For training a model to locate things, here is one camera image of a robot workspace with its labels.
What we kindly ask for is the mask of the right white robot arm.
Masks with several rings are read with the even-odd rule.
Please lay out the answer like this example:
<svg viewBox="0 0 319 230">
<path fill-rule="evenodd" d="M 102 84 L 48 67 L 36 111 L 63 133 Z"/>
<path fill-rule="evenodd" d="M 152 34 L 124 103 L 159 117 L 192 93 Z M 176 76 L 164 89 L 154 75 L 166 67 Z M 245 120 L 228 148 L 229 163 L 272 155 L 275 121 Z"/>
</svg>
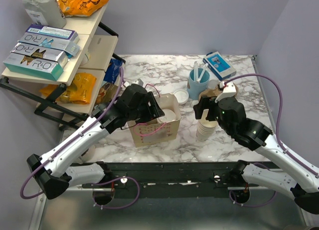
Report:
<svg viewBox="0 0 319 230">
<path fill-rule="evenodd" d="M 227 174 L 226 182 L 233 186 L 255 184 L 282 193 L 303 210 L 319 213 L 319 170 L 294 151 L 287 151 L 277 142 L 272 130 L 257 120 L 247 118 L 244 105 L 235 97 L 218 102 L 214 97 L 201 97 L 193 107 L 195 118 L 217 121 L 218 125 L 239 145 L 266 157 L 282 173 L 259 168 L 246 161 L 237 161 Z"/>
</svg>

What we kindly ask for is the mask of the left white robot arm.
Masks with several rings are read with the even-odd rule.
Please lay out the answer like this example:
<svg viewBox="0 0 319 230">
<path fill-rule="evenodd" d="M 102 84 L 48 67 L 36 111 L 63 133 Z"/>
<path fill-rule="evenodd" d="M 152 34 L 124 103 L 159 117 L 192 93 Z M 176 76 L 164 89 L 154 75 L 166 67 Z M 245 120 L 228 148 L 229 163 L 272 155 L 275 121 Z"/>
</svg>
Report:
<svg viewBox="0 0 319 230">
<path fill-rule="evenodd" d="M 97 184 L 104 188 L 110 183 L 111 176 L 100 164 L 72 167 L 72 163 L 93 144 L 127 122 L 147 123 L 163 115 L 152 92 L 131 84 L 116 101 L 99 104 L 91 116 L 58 146 L 42 156 L 30 155 L 26 162 L 31 177 L 49 200 L 75 185 Z"/>
</svg>

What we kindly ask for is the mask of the white plastic cup lid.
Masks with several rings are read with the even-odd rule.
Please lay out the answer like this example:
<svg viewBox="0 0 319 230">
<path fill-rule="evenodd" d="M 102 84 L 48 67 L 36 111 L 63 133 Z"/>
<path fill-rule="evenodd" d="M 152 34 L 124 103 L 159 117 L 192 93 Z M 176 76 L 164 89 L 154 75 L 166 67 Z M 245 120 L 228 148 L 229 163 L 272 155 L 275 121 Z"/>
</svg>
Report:
<svg viewBox="0 0 319 230">
<path fill-rule="evenodd" d="M 176 120 L 176 114 L 170 109 L 163 109 L 164 116 L 157 118 L 158 123 L 169 123 Z"/>
</svg>

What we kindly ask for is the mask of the brown pink paper bag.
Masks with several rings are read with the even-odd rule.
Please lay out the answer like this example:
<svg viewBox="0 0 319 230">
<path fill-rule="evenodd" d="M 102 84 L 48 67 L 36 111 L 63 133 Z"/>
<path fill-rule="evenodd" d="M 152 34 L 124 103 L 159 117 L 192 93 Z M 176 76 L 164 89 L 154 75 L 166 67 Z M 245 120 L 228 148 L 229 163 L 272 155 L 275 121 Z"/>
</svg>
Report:
<svg viewBox="0 0 319 230">
<path fill-rule="evenodd" d="M 128 127 L 136 147 L 170 141 L 177 137 L 181 112 L 176 97 L 173 94 L 162 94 L 156 97 L 156 101 L 162 110 L 172 110 L 176 114 L 176 120 L 163 124 L 158 123 L 157 119 L 143 124 L 129 121 Z"/>
</svg>

